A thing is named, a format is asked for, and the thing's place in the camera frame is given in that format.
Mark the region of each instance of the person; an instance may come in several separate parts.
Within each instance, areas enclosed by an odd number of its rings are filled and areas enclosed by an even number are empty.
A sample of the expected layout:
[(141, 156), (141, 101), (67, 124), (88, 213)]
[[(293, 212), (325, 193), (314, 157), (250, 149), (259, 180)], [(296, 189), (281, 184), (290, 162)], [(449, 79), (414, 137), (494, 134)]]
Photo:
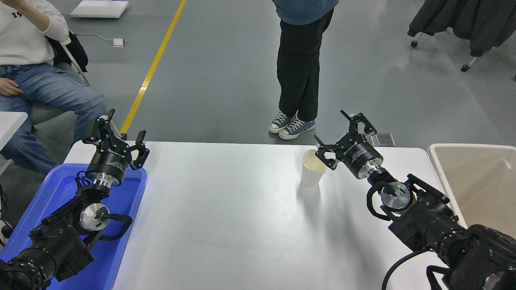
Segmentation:
[(319, 95), (319, 50), (338, 0), (272, 0), (280, 18), (279, 113), (269, 126), (282, 139), (315, 127)]
[(52, 66), (54, 52), (45, 36), (68, 37), (61, 13), (46, 0), (0, 0), (0, 111), (28, 114), (0, 151), (15, 164), (47, 174), (56, 166), (30, 133), (32, 103), (77, 115), (73, 141), (83, 138), (90, 120), (106, 113), (104, 96), (75, 76)]

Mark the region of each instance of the black pants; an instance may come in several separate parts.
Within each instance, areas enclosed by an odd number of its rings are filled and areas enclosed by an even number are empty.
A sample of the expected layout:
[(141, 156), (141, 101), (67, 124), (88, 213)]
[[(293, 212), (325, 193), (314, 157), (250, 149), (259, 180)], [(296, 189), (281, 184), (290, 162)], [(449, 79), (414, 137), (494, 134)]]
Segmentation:
[(323, 32), (330, 25), (333, 9), (306, 25), (280, 21), (278, 81), (281, 86), (280, 110), (289, 117), (310, 122), (317, 117), (319, 96), (319, 50)]

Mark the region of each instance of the black cable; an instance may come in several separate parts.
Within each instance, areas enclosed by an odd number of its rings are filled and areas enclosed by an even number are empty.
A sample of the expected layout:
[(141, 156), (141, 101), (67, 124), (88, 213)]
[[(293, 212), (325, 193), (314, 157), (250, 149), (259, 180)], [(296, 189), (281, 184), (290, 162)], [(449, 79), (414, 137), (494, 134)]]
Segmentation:
[(446, 275), (448, 274), (448, 272), (450, 272), (450, 269), (438, 266), (426, 267), (426, 277), (428, 278), (428, 282), (430, 283), (431, 290), (443, 290), (437, 282), (436, 276), (433, 274), (434, 272)]
[(404, 262), (410, 260), (411, 258), (413, 258), (413, 257), (415, 257), (415, 256), (417, 256), (419, 254), (422, 254), (424, 252), (428, 252), (428, 249), (423, 248), (421, 250), (417, 250), (415, 252), (412, 252), (412, 253), (404, 256), (403, 258), (399, 259), (398, 262), (394, 263), (394, 265), (392, 265), (392, 267), (387, 271), (387, 274), (385, 274), (385, 277), (383, 278), (382, 290), (386, 290), (387, 289), (387, 282), (389, 281), (389, 278), (391, 277), (392, 273), (394, 272), (394, 270), (396, 270), (397, 267), (399, 267)]
[(125, 232), (129, 229), (129, 226), (133, 222), (133, 219), (130, 216), (126, 216), (126, 215), (104, 214), (101, 216), (101, 220), (108, 220), (108, 219), (116, 220), (116, 221), (123, 221), (124, 225), (122, 226), (122, 229), (120, 229), (120, 232), (118, 234), (116, 234), (114, 236), (102, 235), (100, 237), (100, 240), (113, 241), (113, 240), (117, 240), (117, 239), (121, 238), (125, 234)]
[(75, 183), (77, 184), (77, 188), (91, 184), (91, 180), (89, 180), (86, 177), (86, 171), (84, 171), (84, 170), (77, 172), (77, 175), (75, 176), (74, 180), (75, 180)]
[(0, 200), (2, 201), (2, 208), (0, 208), (0, 220), (5, 223), (11, 230), (14, 230), (6, 220), (5, 216), (7, 215), (7, 194), (5, 194), (2, 185), (0, 184)]
[(377, 213), (375, 208), (373, 207), (373, 195), (377, 191), (379, 191), (380, 189), (382, 189), (384, 187), (391, 187), (391, 185), (385, 181), (379, 181), (379, 182), (375, 183), (373, 186), (371, 186), (371, 188), (367, 192), (367, 197), (366, 197), (367, 209), (373, 216), (375, 216), (379, 219), (390, 221), (391, 219), (388, 216)]

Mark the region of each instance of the beige plastic bin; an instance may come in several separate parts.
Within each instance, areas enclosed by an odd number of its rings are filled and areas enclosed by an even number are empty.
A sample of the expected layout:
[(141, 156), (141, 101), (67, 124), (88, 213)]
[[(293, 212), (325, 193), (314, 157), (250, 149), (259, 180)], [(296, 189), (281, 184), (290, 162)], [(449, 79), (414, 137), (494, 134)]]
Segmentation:
[(428, 153), (462, 226), (483, 224), (516, 237), (515, 147), (433, 144)]

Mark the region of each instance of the sneaker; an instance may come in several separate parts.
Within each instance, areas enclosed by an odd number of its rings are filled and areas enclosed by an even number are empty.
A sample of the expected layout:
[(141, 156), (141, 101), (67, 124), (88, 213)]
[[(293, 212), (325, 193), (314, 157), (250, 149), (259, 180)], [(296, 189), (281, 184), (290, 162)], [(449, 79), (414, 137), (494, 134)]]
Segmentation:
[(276, 115), (276, 118), (274, 118), (274, 120), (272, 121), (271, 125), (269, 126), (269, 132), (279, 133), (281, 132), (281, 130), (287, 127), (291, 121), (292, 117), (289, 117), (285, 115), (282, 111), (280, 111)]
[(303, 122), (296, 116), (294, 120), (280, 132), (280, 138), (285, 140), (291, 140), (297, 138), (299, 134), (310, 131), (315, 128), (315, 120), (310, 122)]

